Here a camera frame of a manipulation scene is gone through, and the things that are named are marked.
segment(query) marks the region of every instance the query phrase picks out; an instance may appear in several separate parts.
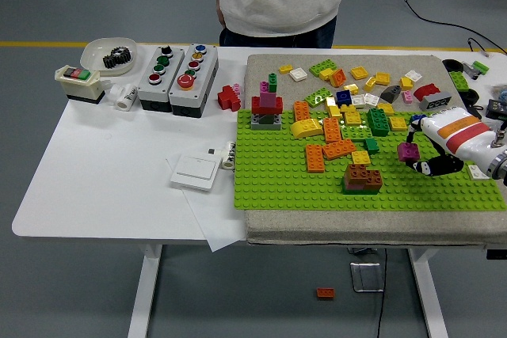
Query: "cable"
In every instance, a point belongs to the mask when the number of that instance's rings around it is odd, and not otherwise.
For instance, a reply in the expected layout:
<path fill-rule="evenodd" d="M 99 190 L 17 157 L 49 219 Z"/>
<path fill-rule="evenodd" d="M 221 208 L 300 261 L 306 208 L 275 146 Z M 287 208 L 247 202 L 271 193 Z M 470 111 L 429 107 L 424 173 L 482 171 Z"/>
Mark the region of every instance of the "cable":
<path fill-rule="evenodd" d="M 476 34 L 477 36 L 481 36 L 484 40 L 486 41 L 489 41 L 490 43 L 492 43 L 492 45 L 494 45 L 495 47 L 497 47 L 498 49 L 500 49 L 501 51 L 504 52 L 505 55 L 507 55 L 507 51 L 505 51 L 500 45 L 496 44 L 494 41 L 488 39 L 486 36 L 484 36 L 483 34 L 475 31 L 474 29 L 470 29 L 470 28 L 467 28 L 467 27 L 464 27 L 462 25 L 458 25 L 458 24 L 453 24 L 453 23 L 445 23 L 443 21 L 434 21 L 434 20 L 430 20 L 430 19 L 427 19 L 425 17 L 422 17 L 420 16 L 414 8 L 412 8 L 412 6 L 409 4 L 408 0 L 403 0 L 406 5 L 410 8 L 410 10 L 412 11 L 412 13 L 417 16 L 419 19 L 423 20 L 423 21 L 427 21 L 428 23 L 433 23 L 433 24 L 437 24 L 437 25 L 447 25 L 447 26 L 450 26 L 450 27 L 456 27 L 456 28 L 461 28 L 461 29 L 465 29 L 466 31 L 468 32 L 472 32 L 474 34 Z"/>
<path fill-rule="evenodd" d="M 386 298 L 387 249 L 383 249 L 383 251 L 385 253 L 385 261 L 383 263 L 383 292 L 382 292 L 382 303 L 380 304 L 379 324 L 377 325 L 377 338 L 380 337 L 380 323 L 382 321 L 382 314 L 383 314 L 383 300 Z"/>

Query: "white plate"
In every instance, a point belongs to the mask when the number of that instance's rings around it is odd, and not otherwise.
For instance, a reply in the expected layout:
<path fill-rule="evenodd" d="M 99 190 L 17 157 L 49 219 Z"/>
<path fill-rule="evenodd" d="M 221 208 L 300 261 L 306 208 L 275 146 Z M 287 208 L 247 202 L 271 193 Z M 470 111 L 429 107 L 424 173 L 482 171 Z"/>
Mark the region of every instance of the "white plate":
<path fill-rule="evenodd" d="M 130 51 L 132 59 L 128 63 L 121 63 L 111 69 L 104 65 L 102 59 L 111 54 L 111 50 L 115 47 L 127 47 Z M 99 70 L 101 76 L 121 75 L 127 73 L 134 65 L 137 56 L 137 46 L 135 41 L 126 37 L 112 37 L 108 39 L 98 39 L 86 45 L 81 55 L 81 66 L 88 70 Z"/>

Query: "gray floor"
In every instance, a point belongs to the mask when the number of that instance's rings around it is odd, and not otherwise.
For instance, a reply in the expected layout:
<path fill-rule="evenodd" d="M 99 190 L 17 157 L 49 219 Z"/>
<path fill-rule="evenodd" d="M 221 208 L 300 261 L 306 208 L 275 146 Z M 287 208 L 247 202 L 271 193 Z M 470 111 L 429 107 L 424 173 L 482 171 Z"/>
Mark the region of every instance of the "gray floor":
<path fill-rule="evenodd" d="M 409 1 L 427 18 L 463 23 L 507 47 L 507 0 Z M 112 36 L 216 43 L 219 34 L 214 0 L 0 0 L 0 10 L 0 44 Z M 335 44 L 466 48 L 469 36 L 419 21 L 403 0 L 344 0 Z M 67 103 L 54 70 L 78 65 L 81 53 L 0 45 L 0 336 L 128 333 L 137 246 L 25 241 L 10 226 Z M 406 252 L 388 252 L 382 336 L 424 337 Z M 214 254 L 204 246 L 167 247 L 149 336 L 375 336 L 379 296 L 353 293 L 350 260 L 337 247 L 233 246 Z M 445 249 L 430 264 L 451 338 L 505 336 L 506 262 Z M 317 302 L 316 287 L 335 287 L 335 301 Z"/>

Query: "jeans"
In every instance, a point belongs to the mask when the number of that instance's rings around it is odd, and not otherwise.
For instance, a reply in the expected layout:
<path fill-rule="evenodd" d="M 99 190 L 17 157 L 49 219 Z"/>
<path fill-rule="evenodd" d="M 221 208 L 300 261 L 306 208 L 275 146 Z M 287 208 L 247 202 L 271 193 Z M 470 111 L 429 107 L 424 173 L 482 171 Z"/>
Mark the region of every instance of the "jeans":
<path fill-rule="evenodd" d="M 220 33 L 221 47 L 309 47 L 329 49 L 333 45 L 336 17 L 322 27 L 294 36 L 250 37 L 224 28 Z"/>

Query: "table leg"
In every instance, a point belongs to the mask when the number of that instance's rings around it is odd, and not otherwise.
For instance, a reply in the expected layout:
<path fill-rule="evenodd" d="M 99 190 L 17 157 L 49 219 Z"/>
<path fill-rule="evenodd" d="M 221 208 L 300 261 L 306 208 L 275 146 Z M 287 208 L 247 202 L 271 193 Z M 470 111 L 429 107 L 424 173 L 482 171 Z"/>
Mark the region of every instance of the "table leg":
<path fill-rule="evenodd" d="M 144 253 L 143 268 L 139 277 L 134 310 L 128 330 L 128 338 L 146 338 L 150 323 L 151 303 L 157 283 L 158 265 L 162 253 L 162 245 L 142 245 Z"/>
<path fill-rule="evenodd" d="M 448 338 L 428 260 L 438 249 L 409 249 L 410 261 L 425 314 L 429 338 Z"/>

